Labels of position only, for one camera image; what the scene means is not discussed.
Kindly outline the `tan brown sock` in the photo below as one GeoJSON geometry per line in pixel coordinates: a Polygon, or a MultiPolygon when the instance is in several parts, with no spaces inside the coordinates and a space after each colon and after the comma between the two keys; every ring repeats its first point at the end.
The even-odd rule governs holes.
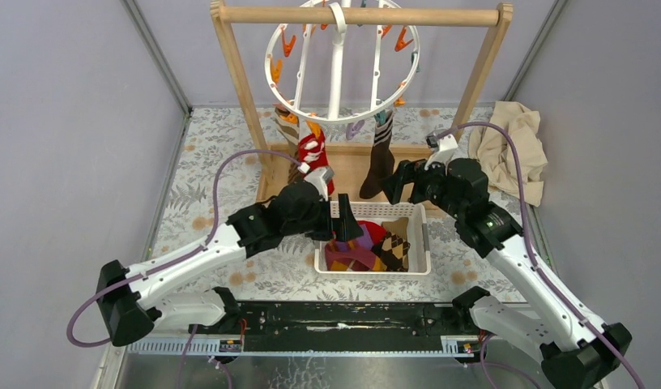
{"type": "Polygon", "coordinates": [[[407,228],[409,226],[408,217],[400,217],[396,220],[388,220],[382,222],[382,227],[389,233],[394,234],[403,240],[408,240],[407,228]]]}

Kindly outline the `purple orange striped sock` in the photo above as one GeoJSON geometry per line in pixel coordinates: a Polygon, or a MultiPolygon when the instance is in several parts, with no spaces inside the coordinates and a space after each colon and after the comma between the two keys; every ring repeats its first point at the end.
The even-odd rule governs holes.
{"type": "Polygon", "coordinates": [[[374,271],[377,256],[371,249],[360,248],[357,239],[349,242],[332,240],[324,245],[328,271],[374,271]]]}

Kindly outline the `red santa bear sock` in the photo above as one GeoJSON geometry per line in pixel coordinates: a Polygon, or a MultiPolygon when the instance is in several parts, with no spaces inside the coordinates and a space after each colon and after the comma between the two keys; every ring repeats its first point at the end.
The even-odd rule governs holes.
{"type": "Polygon", "coordinates": [[[381,225],[367,220],[360,220],[358,224],[363,231],[362,236],[357,239],[360,248],[369,250],[384,241],[387,231],[381,225]]]}

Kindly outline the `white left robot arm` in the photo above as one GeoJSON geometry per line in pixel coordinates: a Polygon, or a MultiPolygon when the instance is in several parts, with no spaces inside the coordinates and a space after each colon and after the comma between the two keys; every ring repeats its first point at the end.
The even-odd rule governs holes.
{"type": "Polygon", "coordinates": [[[159,326],[212,326],[220,333],[233,330],[238,312],[222,288],[193,296],[175,290],[227,263],[248,259],[276,248],[288,236],[315,241],[349,242],[360,237],[347,194],[338,198],[339,214],[331,201],[309,182],[285,186],[265,202],[244,207],[220,224],[204,241],[196,241],[168,256],[130,267],[113,260],[100,269],[99,307],[112,345],[132,344],[159,326]]]}

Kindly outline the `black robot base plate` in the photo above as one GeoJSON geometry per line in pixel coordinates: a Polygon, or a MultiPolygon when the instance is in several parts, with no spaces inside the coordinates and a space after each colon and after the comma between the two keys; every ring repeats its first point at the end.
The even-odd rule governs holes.
{"type": "Polygon", "coordinates": [[[388,340],[407,336],[474,337],[477,346],[482,330],[456,307],[423,302],[312,302],[245,301],[228,308],[212,325],[191,325],[199,335],[232,336],[362,336],[388,340]]]}

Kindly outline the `brown argyle sock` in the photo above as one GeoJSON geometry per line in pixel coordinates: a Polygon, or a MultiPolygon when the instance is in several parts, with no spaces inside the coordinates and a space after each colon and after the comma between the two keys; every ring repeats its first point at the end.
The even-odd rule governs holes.
{"type": "Polygon", "coordinates": [[[411,244],[408,241],[387,232],[384,241],[371,249],[377,256],[374,271],[407,272],[410,247],[411,244]]]}

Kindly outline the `small red sock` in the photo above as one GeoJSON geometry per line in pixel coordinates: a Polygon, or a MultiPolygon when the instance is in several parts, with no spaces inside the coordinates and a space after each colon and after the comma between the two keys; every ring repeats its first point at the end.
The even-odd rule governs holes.
{"type": "MultiPolygon", "coordinates": [[[[305,136],[298,144],[299,161],[307,163],[311,169],[321,166],[330,166],[326,152],[326,137],[324,132],[320,139],[316,139],[312,134],[305,136]]],[[[330,184],[329,198],[335,191],[333,179],[330,184]]]]}

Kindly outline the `dark brown sock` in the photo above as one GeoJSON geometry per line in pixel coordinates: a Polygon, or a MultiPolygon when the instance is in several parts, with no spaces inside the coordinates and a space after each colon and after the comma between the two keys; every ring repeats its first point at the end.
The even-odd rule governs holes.
{"type": "Polygon", "coordinates": [[[382,191],[381,181],[394,172],[394,155],[390,150],[393,125],[393,110],[386,112],[386,119],[382,124],[376,125],[369,170],[359,191],[361,199],[371,199],[378,195],[382,191]]]}

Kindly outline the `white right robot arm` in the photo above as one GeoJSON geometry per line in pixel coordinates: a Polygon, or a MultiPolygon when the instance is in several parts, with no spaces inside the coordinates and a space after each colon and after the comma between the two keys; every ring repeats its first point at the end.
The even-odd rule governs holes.
{"type": "Polygon", "coordinates": [[[403,160],[381,188],[396,204],[407,184],[409,202],[429,201],[452,216],[460,239],[511,281],[538,316],[507,310],[473,288],[453,301],[456,330],[471,334],[479,328],[500,336],[538,362],[555,388],[593,387],[622,365],[630,332],[621,323],[605,323],[537,257],[522,226],[490,200],[488,178],[476,160],[403,160]]]}

